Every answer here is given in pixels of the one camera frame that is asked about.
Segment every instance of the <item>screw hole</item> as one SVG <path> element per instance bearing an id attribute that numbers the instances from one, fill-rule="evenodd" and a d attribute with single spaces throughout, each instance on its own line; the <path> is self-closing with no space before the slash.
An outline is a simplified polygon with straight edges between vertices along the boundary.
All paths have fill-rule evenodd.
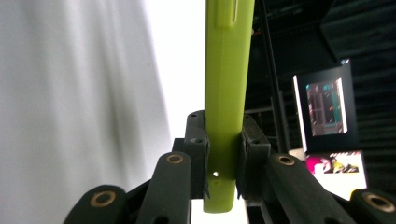
<path id="1" fill-rule="evenodd" d="M 203 142 L 202 139 L 200 139 L 200 138 L 192 138 L 192 139 L 190 139 L 190 141 L 191 141 L 192 143 L 197 143 L 197 144 Z"/>
<path id="2" fill-rule="evenodd" d="M 294 165 L 294 159 L 286 157 L 286 156 L 279 156 L 277 161 L 284 164 L 284 165 Z"/>
<path id="3" fill-rule="evenodd" d="M 166 157 L 166 161 L 173 164 L 178 164 L 183 161 L 183 157 L 177 154 L 170 155 Z"/>
<path id="4" fill-rule="evenodd" d="M 95 193 L 91 198 L 90 205 L 92 207 L 106 207 L 112 204 L 116 200 L 116 193 L 112 190 L 105 190 L 99 193 Z"/>
<path id="5" fill-rule="evenodd" d="M 386 198 L 370 192 L 366 192 L 362 196 L 364 197 L 364 200 L 373 208 L 376 208 L 386 213 L 392 213 L 396 211 L 395 205 Z"/>

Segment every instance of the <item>black metal frame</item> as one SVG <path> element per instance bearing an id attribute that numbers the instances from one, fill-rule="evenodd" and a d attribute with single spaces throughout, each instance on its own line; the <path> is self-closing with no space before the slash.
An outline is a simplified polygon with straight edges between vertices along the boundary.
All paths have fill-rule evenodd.
<path id="1" fill-rule="evenodd" d="M 260 24 L 264 35 L 262 35 L 264 43 L 265 61 L 267 61 L 269 79 L 271 84 L 271 103 L 274 110 L 274 122 L 276 128 L 276 138 L 278 144 L 278 152 L 288 152 L 290 150 L 289 132 L 287 128 L 287 120 L 285 114 L 285 106 L 283 105 L 282 92 L 279 89 L 276 64 L 274 53 L 272 49 L 270 29 L 268 26 L 268 19 L 265 12 L 264 0 L 256 1 L 256 7 L 259 8 L 260 12 Z"/>
<path id="2" fill-rule="evenodd" d="M 209 141 L 204 111 L 188 116 L 186 137 L 173 152 L 162 155 L 150 181 L 126 193 L 116 186 L 88 191 L 65 224 L 190 223 L 191 199 L 210 197 L 205 179 Z M 288 154 L 275 153 L 250 116 L 244 117 L 238 193 L 250 223 L 393 223 L 396 199 L 375 189 L 355 190 L 351 201 L 327 192 L 305 165 Z"/>

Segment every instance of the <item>metal pole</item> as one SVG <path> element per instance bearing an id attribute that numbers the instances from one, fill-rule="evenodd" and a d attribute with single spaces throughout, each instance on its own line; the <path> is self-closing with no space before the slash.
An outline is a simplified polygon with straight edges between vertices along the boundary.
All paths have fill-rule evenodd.
<path id="1" fill-rule="evenodd" d="M 274 60 L 274 54 L 271 43 L 270 31 L 268 28 L 268 20 L 266 17 L 265 3 L 264 0 L 257 1 L 259 11 L 260 11 L 260 21 L 263 33 L 264 51 L 266 56 L 266 61 L 268 62 L 268 71 L 270 78 L 270 85 L 272 89 L 272 106 L 274 112 L 274 120 L 276 127 L 276 137 L 278 143 L 279 152 L 288 152 L 290 150 L 290 140 L 289 132 L 287 128 L 287 121 L 285 116 L 285 107 L 283 106 L 282 93 L 279 90 L 277 75 L 276 75 L 276 65 Z"/>

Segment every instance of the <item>white curtain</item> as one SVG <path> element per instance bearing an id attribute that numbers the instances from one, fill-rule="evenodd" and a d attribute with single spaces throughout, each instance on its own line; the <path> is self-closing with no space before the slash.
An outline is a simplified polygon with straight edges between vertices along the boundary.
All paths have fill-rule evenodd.
<path id="1" fill-rule="evenodd" d="M 130 190 L 204 107 L 205 1 L 0 1 L 0 223 Z"/>

